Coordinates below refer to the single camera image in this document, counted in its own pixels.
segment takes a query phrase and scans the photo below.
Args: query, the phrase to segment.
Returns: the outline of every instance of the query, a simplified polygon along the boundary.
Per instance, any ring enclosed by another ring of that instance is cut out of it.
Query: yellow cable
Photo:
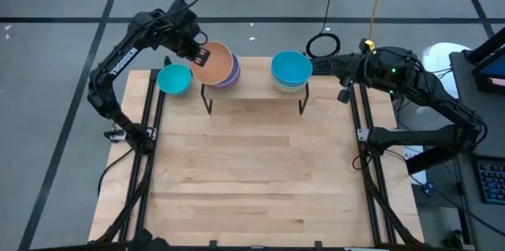
[[[376,0],[376,2],[373,4],[373,11],[372,11],[372,19],[370,20],[370,32],[368,33],[368,38],[372,38],[372,33],[373,33],[373,19],[376,16],[376,9],[377,9],[377,3],[379,3],[379,0]]]

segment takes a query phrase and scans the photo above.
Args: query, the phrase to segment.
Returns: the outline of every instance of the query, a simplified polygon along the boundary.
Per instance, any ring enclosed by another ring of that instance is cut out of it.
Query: orange bowl
[[[234,65],[234,59],[231,51],[223,43],[208,42],[203,48],[209,50],[211,55],[208,57],[205,66],[199,66],[193,63],[191,70],[193,75],[203,84],[218,84],[231,74]]]

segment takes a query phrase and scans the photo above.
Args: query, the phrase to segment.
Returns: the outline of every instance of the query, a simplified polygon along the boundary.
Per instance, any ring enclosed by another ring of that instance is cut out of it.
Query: purple bowl
[[[224,80],[219,82],[218,84],[213,84],[212,87],[214,86],[221,86],[230,83],[230,81],[235,77],[237,74],[237,70],[239,70],[240,65],[238,64],[238,58],[235,54],[232,53],[232,56],[234,57],[234,64],[231,67],[230,75]]]
[[[208,87],[215,90],[227,90],[232,88],[239,79],[240,79],[240,67],[238,68],[238,71],[236,72],[235,76],[233,76],[233,78],[228,83],[220,85],[208,85]]]

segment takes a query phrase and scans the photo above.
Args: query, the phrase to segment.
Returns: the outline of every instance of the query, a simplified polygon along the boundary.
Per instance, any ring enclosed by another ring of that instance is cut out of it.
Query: table leg
[[[205,108],[207,109],[208,114],[212,114],[212,99],[210,102],[207,102],[207,98],[205,98],[205,84],[202,84],[202,90],[200,92],[202,99],[204,100]]]
[[[303,104],[301,104],[301,100],[298,100],[298,108],[300,110],[300,114],[303,114],[305,110],[305,105],[307,105],[307,100],[309,100],[309,83],[305,84],[305,99],[303,100]]]

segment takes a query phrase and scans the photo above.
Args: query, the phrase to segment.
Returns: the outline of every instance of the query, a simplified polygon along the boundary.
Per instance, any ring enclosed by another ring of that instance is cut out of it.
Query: light blue bowl
[[[281,85],[297,88],[312,75],[312,63],[296,51],[282,51],[271,60],[271,73]]]
[[[191,85],[191,71],[182,64],[165,66],[158,73],[158,86],[163,92],[180,96]]]

